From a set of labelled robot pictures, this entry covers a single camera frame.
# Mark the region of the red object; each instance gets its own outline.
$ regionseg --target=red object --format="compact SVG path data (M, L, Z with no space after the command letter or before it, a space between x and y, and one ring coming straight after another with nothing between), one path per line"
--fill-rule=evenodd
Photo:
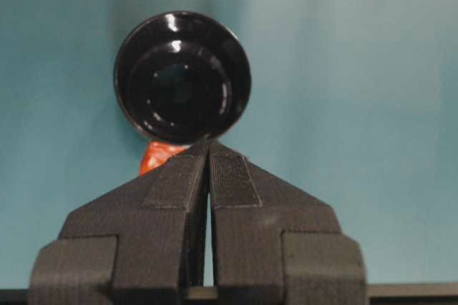
M170 157L181 153L186 147L164 142L151 142L140 163L140 175L164 164Z

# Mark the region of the black plastic part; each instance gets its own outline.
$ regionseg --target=black plastic part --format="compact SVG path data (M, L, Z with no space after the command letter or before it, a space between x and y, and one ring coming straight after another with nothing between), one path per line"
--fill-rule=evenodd
M365 305L361 251L333 209L208 140L71 212L31 303L182 304L203 284L209 192L219 304Z
M129 34L117 55L114 88L141 133L191 144L223 134L242 115L250 67L229 29L202 14L173 11Z

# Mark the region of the black dish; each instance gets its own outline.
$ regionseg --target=black dish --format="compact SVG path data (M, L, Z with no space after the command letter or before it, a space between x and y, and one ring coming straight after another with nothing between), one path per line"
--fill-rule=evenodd
M114 88L141 133L192 144L223 134L242 115L250 67L229 29L202 14L174 11L129 34L114 65Z

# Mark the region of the teal wall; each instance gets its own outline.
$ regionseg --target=teal wall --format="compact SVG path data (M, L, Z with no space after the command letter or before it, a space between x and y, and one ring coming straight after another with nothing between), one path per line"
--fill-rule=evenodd
M112 66L173 9L247 50L252 97L224 143L330 203L370 282L458 281L457 0L0 0L0 288L27 285L71 209L136 176L147 142Z

